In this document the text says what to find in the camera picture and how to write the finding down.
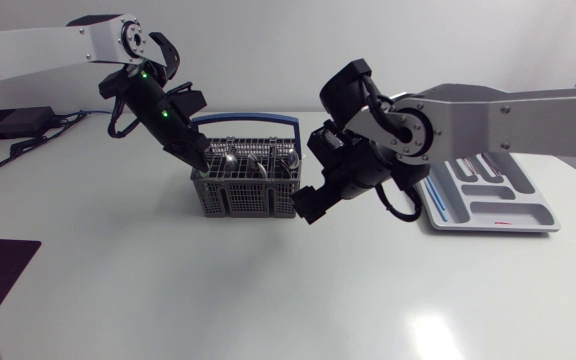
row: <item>blue handle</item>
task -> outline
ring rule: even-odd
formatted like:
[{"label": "blue handle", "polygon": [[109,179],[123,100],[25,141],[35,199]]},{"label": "blue handle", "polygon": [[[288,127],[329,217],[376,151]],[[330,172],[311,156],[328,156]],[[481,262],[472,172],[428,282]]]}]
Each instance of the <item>blue handle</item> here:
[{"label": "blue handle", "polygon": [[299,158],[301,158],[301,136],[299,135],[299,119],[291,116],[264,113],[223,113],[205,115],[192,119],[192,128],[195,131],[199,131],[199,125],[202,124],[240,120],[265,121],[274,122],[277,124],[292,125],[295,131],[295,150],[297,150],[297,154],[299,155]]}]

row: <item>dish rack basket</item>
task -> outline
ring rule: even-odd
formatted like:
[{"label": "dish rack basket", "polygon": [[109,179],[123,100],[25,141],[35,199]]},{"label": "dish rack basket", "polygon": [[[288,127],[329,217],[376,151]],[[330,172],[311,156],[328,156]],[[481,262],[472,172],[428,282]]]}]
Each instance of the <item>dish rack basket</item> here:
[{"label": "dish rack basket", "polygon": [[[299,120],[294,117],[262,113],[224,113],[194,118],[193,127],[224,121],[264,121],[291,125],[294,138],[211,138],[206,150],[208,171],[193,169],[190,179],[195,184],[206,217],[293,218],[294,203],[290,195],[299,190],[301,161],[290,169],[288,154],[296,151],[301,160]],[[236,167],[227,171],[226,155],[234,155]],[[249,154],[266,170],[249,166]]]}]

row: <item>robotic arm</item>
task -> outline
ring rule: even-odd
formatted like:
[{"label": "robotic arm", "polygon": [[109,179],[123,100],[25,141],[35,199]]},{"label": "robotic arm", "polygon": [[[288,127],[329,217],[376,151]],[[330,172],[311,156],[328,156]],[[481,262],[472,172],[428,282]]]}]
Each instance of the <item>robotic arm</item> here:
[{"label": "robotic arm", "polygon": [[[209,141],[190,122],[206,101],[191,83],[164,92],[179,68],[179,54],[161,33],[148,38],[129,14],[85,16],[63,28],[0,32],[0,81],[85,62],[124,64],[99,84],[104,98],[116,98],[111,137],[124,137],[143,123],[165,151],[207,170],[204,150]],[[124,105],[137,119],[117,131]]]},{"label": "robotic arm", "polygon": [[332,117],[312,133],[308,147],[323,166],[325,183],[293,195],[297,213],[313,223],[341,199],[372,188],[393,212],[381,183],[394,179],[421,215],[412,185],[430,164],[482,152],[576,156],[576,88],[505,93],[445,84],[418,94],[383,96],[361,59],[348,64],[322,89]]}]

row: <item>white wall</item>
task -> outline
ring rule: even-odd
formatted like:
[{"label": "white wall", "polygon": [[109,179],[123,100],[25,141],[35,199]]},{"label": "white wall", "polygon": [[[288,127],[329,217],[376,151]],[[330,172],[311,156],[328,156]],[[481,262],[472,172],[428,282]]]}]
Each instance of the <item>white wall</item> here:
[{"label": "white wall", "polygon": [[[364,57],[382,92],[443,82],[508,91],[576,81],[575,0],[0,0],[0,30],[63,26],[87,14],[137,15],[179,49],[207,110],[321,110],[319,90]],[[0,108],[111,107],[86,64],[0,83]]]}]

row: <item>spoon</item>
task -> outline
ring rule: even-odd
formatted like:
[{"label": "spoon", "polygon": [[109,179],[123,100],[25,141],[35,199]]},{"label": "spoon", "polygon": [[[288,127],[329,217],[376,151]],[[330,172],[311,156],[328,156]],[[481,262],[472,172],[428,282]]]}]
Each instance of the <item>spoon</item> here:
[{"label": "spoon", "polygon": [[264,179],[268,179],[268,172],[266,171],[266,168],[263,165],[261,165],[259,160],[257,160],[255,154],[253,153],[248,154],[248,168],[251,170],[257,168],[257,170],[259,170],[259,172],[261,173],[261,177]]},{"label": "spoon", "polygon": [[226,162],[224,164],[224,171],[225,172],[233,172],[237,168],[237,157],[233,154],[226,154],[225,156]]},{"label": "spoon", "polygon": [[299,167],[299,154],[294,148],[288,149],[288,168],[290,170],[296,170]]}]

